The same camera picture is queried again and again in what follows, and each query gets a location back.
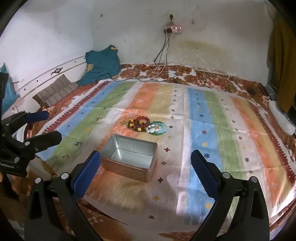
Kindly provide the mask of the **green jade bangle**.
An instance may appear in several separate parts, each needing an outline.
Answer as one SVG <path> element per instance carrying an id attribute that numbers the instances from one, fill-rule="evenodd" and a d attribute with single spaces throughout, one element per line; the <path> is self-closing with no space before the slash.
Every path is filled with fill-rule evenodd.
<path id="1" fill-rule="evenodd" d="M 162 135 L 166 132 L 166 125 L 161 121 L 152 121 L 146 128 L 146 132 L 154 136 Z"/>

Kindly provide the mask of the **striped brown pillow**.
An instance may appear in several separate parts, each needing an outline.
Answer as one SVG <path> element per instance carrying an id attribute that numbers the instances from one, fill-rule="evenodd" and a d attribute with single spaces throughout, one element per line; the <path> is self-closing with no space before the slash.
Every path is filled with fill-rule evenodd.
<path id="1" fill-rule="evenodd" d="M 70 82 L 65 75 L 62 75 L 51 85 L 34 95 L 33 99 L 40 105 L 40 107 L 50 108 L 77 88 L 78 84 L 76 82 Z"/>

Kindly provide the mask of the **brown floral bedsheet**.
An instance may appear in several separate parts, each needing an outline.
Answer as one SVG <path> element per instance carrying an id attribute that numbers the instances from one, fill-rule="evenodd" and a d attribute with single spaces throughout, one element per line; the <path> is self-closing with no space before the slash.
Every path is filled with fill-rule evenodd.
<path id="1" fill-rule="evenodd" d="M 271 125 L 272 130 L 277 137 L 281 140 L 282 146 L 287 153 L 287 157 L 290 158 L 295 167 L 295 136 L 289 136 L 281 130 L 275 117 L 268 109 L 268 101 L 270 99 L 266 90 L 260 83 L 243 80 L 224 73 L 203 71 L 187 66 L 173 65 L 168 67 L 157 67 L 156 65 L 137 64 L 125 64 L 118 76 L 113 79 L 108 78 L 99 82 L 102 81 L 164 82 L 199 88 L 204 87 L 210 90 L 228 92 L 253 101 L 256 104 L 259 104 L 259 106 L 266 112 L 268 123 Z M 91 87 L 99 82 L 79 87 L 62 100 L 66 99 L 71 103 L 78 96 L 85 94 L 91 89 Z M 54 106 L 58 109 L 62 108 L 60 101 Z M 25 132 L 26 137 L 41 134 L 42 127 L 53 118 L 51 111 L 54 106 L 49 108 L 49 120 L 33 125 L 32 128 L 29 128 Z M 56 174 L 45 161 L 37 156 L 36 160 L 31 163 L 26 178 L 14 178 L 13 191 L 17 197 L 19 197 L 20 202 L 11 201 L 5 197 L 1 198 L 1 206 L 9 219 L 19 223 L 23 222 L 23 214 L 29 198 L 29 192 L 32 188 L 34 178 L 38 175 L 41 175 L 45 179 L 49 179 L 58 174 Z M 80 202 L 79 206 L 90 224 L 105 240 L 189 240 L 200 225 L 199 224 L 191 230 L 161 231 L 147 226 L 129 225 L 118 221 L 96 208 L 86 199 L 86 197 Z M 271 235 L 276 235 L 278 233 L 294 210 L 295 198 L 276 215 L 274 222 L 271 222 L 269 217 L 269 230 Z"/>

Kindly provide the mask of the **teal garment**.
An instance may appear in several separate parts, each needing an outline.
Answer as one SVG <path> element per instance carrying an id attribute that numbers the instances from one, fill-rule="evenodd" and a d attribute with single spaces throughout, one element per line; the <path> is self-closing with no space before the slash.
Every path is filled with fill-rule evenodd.
<path id="1" fill-rule="evenodd" d="M 91 50 L 85 54 L 86 72 L 77 82 L 78 86 L 93 84 L 96 81 L 115 77 L 121 72 L 118 49 L 110 45 L 101 51 Z"/>

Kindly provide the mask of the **colourful striped mat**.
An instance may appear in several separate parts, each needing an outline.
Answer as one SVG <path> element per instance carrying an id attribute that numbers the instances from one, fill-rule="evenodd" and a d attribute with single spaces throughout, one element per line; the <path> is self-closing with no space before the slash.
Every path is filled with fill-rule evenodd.
<path id="1" fill-rule="evenodd" d="M 295 167 L 266 112 L 246 98 L 164 82 L 102 81 L 60 104 L 41 133 L 57 130 L 62 142 L 38 154 L 56 174 L 100 152 L 114 134 L 158 144 L 148 183 L 100 168 L 90 185 L 86 199 L 118 221 L 161 231 L 201 224 L 214 200 L 191 165 L 194 150 L 235 178 L 256 176 L 271 222 L 295 198 Z M 152 121 L 166 132 L 147 133 Z"/>

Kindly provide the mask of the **silver metal tin box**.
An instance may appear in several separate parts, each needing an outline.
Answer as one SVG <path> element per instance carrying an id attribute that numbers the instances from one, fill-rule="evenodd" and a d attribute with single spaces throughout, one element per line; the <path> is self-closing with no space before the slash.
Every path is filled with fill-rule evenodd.
<path id="1" fill-rule="evenodd" d="M 156 164 L 157 149 L 155 142 L 114 134 L 100 151 L 101 165 L 109 172 L 148 183 Z"/>

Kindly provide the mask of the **white rolled cloth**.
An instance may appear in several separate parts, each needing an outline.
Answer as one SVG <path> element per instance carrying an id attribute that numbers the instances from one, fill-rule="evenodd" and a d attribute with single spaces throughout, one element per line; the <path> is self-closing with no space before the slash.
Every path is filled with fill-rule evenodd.
<path id="1" fill-rule="evenodd" d="M 282 112 L 276 101 L 268 101 L 268 109 L 275 117 L 276 122 L 280 126 L 281 130 L 289 136 L 295 133 L 295 125 L 292 121 Z"/>

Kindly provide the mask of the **mustard hanging garment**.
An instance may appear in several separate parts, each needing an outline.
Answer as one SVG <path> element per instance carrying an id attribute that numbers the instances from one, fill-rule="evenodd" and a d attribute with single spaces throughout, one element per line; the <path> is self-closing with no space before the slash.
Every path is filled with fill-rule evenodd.
<path id="1" fill-rule="evenodd" d="M 285 18 L 274 18 L 269 39 L 270 85 L 277 94 L 277 104 L 288 112 L 295 104 L 295 35 Z"/>

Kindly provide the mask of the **pink power strip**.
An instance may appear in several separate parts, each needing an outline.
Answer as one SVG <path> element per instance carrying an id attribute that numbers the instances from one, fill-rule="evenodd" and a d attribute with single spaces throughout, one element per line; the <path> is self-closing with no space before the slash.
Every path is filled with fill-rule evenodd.
<path id="1" fill-rule="evenodd" d="M 165 25 L 165 33 L 181 33 L 183 31 L 183 28 L 179 25 L 175 25 L 172 23 L 167 23 Z"/>

